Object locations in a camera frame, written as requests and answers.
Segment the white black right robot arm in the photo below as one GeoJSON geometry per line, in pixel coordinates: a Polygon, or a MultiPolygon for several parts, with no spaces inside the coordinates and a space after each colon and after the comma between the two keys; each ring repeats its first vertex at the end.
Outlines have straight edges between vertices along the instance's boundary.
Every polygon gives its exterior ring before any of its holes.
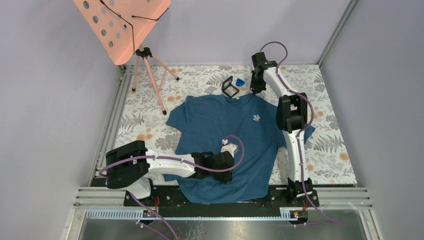
{"type": "Polygon", "coordinates": [[[301,205],[312,193],[313,184],[307,174],[305,160],[305,131],[308,123],[308,101],[305,93],[299,93],[281,76],[276,61],[266,59],[264,52],[251,56],[253,71],[250,90],[258,94],[270,88],[278,97],[276,124],[282,131],[289,160],[287,201],[301,205]]]}

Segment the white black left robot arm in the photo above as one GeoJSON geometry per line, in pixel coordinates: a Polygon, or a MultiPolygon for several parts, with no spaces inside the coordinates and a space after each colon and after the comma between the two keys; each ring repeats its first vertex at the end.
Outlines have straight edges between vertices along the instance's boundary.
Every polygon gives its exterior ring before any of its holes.
{"type": "Polygon", "coordinates": [[[98,174],[106,178],[107,188],[126,190],[142,205],[148,206],[154,202],[155,192],[147,174],[197,180],[213,178],[226,184],[232,180],[237,151],[236,144],[224,139],[219,153],[172,155],[149,150],[143,140],[136,140],[107,152],[106,166],[98,174]]]}

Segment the small blue brooch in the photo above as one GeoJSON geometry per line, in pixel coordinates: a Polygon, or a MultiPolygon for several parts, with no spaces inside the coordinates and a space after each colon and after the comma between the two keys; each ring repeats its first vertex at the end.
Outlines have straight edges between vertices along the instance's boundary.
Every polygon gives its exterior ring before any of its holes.
{"type": "Polygon", "coordinates": [[[242,80],[242,79],[240,79],[240,78],[237,78],[237,79],[236,79],[235,85],[236,85],[237,87],[242,87],[242,86],[244,86],[245,84],[246,84],[246,82],[245,82],[244,80],[242,80]]]}

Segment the black square brooch box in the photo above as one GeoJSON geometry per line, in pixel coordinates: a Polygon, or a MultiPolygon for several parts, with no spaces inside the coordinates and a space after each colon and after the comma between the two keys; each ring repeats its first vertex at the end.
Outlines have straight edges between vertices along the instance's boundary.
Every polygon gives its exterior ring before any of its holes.
{"type": "Polygon", "coordinates": [[[230,99],[236,97],[236,95],[240,92],[240,90],[233,85],[233,76],[229,76],[222,82],[221,92],[230,99]]]}

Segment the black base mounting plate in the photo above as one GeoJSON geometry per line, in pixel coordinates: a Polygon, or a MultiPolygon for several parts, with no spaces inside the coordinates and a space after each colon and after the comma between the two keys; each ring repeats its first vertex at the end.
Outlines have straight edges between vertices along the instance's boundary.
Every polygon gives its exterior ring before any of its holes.
{"type": "Polygon", "coordinates": [[[149,197],[139,200],[142,204],[157,210],[170,212],[182,212],[184,215],[212,214],[222,215],[242,215],[248,213],[269,213],[270,210],[281,208],[299,209],[311,207],[311,203],[306,203],[307,199],[302,197],[292,198],[285,185],[269,186],[264,197],[251,200],[239,201],[236,203],[200,204],[190,202],[176,185],[155,185],[149,197]]]}

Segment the floral patterned table mat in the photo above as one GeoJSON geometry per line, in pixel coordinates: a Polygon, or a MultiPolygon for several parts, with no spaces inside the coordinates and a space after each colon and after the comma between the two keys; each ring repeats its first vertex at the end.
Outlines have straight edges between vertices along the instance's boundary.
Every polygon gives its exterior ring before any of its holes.
{"type": "MultiPolygon", "coordinates": [[[[152,68],[160,85],[160,96],[166,111],[180,105],[187,96],[219,95],[222,82],[229,76],[245,84],[239,95],[247,94],[251,79],[250,66],[204,65],[173,66],[165,73],[160,66],[152,68]]],[[[305,165],[316,185],[356,184],[356,176],[343,140],[320,68],[317,65],[282,65],[282,76],[298,91],[307,94],[314,109],[315,131],[305,144],[305,165]]],[[[111,129],[98,154],[98,165],[106,164],[106,153],[134,140],[147,147],[172,154],[181,136],[166,125],[158,99],[145,67],[129,65],[119,85],[113,106],[111,129]]]]}

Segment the pink music stand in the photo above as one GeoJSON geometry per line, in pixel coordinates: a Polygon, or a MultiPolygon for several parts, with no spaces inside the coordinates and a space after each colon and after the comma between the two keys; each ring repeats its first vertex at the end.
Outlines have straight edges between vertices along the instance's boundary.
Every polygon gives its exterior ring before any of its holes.
{"type": "Polygon", "coordinates": [[[176,81],[179,77],[164,64],[143,41],[158,20],[168,11],[169,0],[74,0],[96,37],[101,42],[112,62],[121,66],[132,56],[143,60],[150,77],[150,84],[157,96],[163,115],[167,114],[160,95],[161,83],[157,83],[149,58],[154,59],[176,81]]]}

